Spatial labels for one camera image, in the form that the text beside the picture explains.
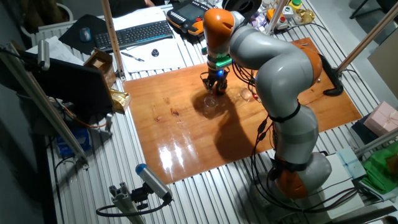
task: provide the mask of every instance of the pen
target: pen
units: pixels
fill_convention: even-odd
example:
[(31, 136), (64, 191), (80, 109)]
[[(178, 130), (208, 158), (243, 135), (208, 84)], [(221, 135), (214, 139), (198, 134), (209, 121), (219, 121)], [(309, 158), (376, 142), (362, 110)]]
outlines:
[(144, 60), (141, 59), (141, 58), (134, 57), (134, 56), (132, 56), (132, 55), (130, 55), (130, 54), (127, 54), (127, 53), (124, 53), (124, 52), (120, 52), (120, 53), (123, 54), (123, 55), (125, 55), (125, 56), (127, 56), (127, 57), (134, 58), (134, 59), (136, 59), (136, 60), (139, 61), (139, 62), (143, 62), (143, 61), (144, 61)]

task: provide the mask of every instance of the table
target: table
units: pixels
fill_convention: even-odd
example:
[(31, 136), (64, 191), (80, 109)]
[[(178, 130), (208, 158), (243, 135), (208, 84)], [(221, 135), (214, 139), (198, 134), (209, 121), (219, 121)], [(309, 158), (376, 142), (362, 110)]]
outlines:
[[(318, 52), (309, 38), (294, 43)], [(217, 97), (219, 105), (210, 118), (203, 102), (208, 92), (199, 79), (208, 70), (205, 63), (123, 83), (132, 98), (130, 110), (147, 165), (166, 184), (251, 155), (267, 113), (261, 103), (242, 99), (240, 91), (247, 87), (229, 69), (226, 94)], [(325, 96), (323, 91), (333, 84), (325, 72), (320, 78), (298, 96), (317, 116), (319, 132), (361, 118), (345, 92)], [(257, 153), (272, 148), (270, 135)]]
[[(303, 0), (302, 7), (314, 11), (317, 15), (314, 22), (325, 26), (320, 19), (322, 15), (317, 14), (308, 0)], [(170, 6), (165, 6), (163, 9), (167, 11)], [(55, 35), (60, 37), (72, 24), (72, 22), (66, 22), (41, 27), (39, 32), (32, 36), (32, 43), (37, 45), (40, 39)], [(186, 67), (206, 62), (206, 58), (200, 54), (200, 49), (205, 45), (204, 42), (191, 44), (177, 34), (175, 37)], [(341, 63), (345, 55), (349, 53), (342, 52), (327, 32), (313, 26), (297, 27), (286, 34), (276, 36), (286, 41), (304, 37), (312, 39), (317, 49), (325, 55), (332, 66)], [(82, 60), (89, 57), (75, 49), (69, 49)], [(168, 71), (170, 70), (150, 70), (132, 73), (126, 78), (133, 80)], [(362, 116), (370, 113), (379, 103), (360, 75), (344, 72), (343, 84)], [(123, 85), (119, 79), (113, 87), (123, 91)], [(360, 147), (361, 143), (356, 142), (349, 132), (351, 126), (352, 123), (348, 123), (320, 133), (314, 151), (333, 153), (343, 147)], [(90, 131), (94, 149), (88, 152), (90, 166), (88, 170), (81, 169), (79, 165), (74, 166), (72, 162), (60, 165), (56, 172), (50, 169), (58, 223), (63, 223), (63, 221), (65, 223), (128, 223), (126, 218), (107, 219), (95, 214), (96, 208), (111, 205), (111, 195), (108, 191), (110, 185), (118, 185), (122, 181), (125, 181), (130, 189), (142, 185), (142, 180), (135, 174), (134, 169), (137, 164), (145, 162), (145, 159), (129, 109), (126, 114), (115, 114), (111, 132), (112, 135), (104, 129)], [(47, 155), (50, 167), (62, 159), (56, 153), (54, 146), (47, 149)], [(260, 164), (260, 172), (271, 168), (270, 157), (273, 156), (272, 151), (266, 151), (256, 157), (257, 163)], [(144, 218), (147, 223), (269, 223), (267, 217), (255, 210), (254, 205), (246, 200), (251, 181), (249, 166), (250, 160), (245, 158), (169, 184), (174, 196), (171, 206), (144, 215)], [(58, 186), (55, 184), (55, 178), (59, 182)], [(148, 203), (150, 208), (160, 205), (159, 199), (153, 195), (150, 195)]]

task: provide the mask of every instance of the computer mouse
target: computer mouse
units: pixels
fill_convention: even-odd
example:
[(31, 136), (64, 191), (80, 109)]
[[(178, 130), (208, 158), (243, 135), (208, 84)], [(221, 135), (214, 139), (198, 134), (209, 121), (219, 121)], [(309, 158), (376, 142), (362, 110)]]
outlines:
[(90, 28), (82, 28), (79, 32), (80, 41), (82, 42), (89, 42), (91, 41), (91, 33)]

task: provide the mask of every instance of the wooden board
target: wooden board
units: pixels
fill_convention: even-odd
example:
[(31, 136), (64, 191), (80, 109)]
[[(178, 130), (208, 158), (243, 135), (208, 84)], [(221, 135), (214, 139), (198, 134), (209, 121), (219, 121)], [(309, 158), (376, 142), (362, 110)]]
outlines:
[[(318, 52), (309, 38), (295, 43)], [(202, 64), (123, 84), (131, 94), (129, 106), (146, 163), (166, 184), (250, 156), (257, 127), (267, 116), (260, 103), (242, 99), (243, 82), (231, 72), (226, 95), (218, 97), (219, 105), (207, 118), (203, 100), (208, 94), (199, 77), (206, 71)], [(298, 97), (315, 112), (319, 131), (361, 118), (345, 92), (323, 95), (333, 85), (325, 72), (320, 78)], [(257, 152), (270, 148), (267, 136)]]

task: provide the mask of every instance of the black keyboard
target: black keyboard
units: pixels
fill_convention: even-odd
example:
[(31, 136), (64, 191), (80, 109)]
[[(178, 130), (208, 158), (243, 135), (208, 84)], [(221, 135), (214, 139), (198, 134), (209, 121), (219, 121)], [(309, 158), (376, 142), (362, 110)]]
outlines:
[[(148, 44), (164, 38), (173, 38), (173, 32), (166, 21), (151, 22), (123, 30), (117, 30), (119, 48)], [(95, 44), (97, 48), (105, 51), (113, 51), (111, 40), (108, 33), (98, 34), (95, 36)]]

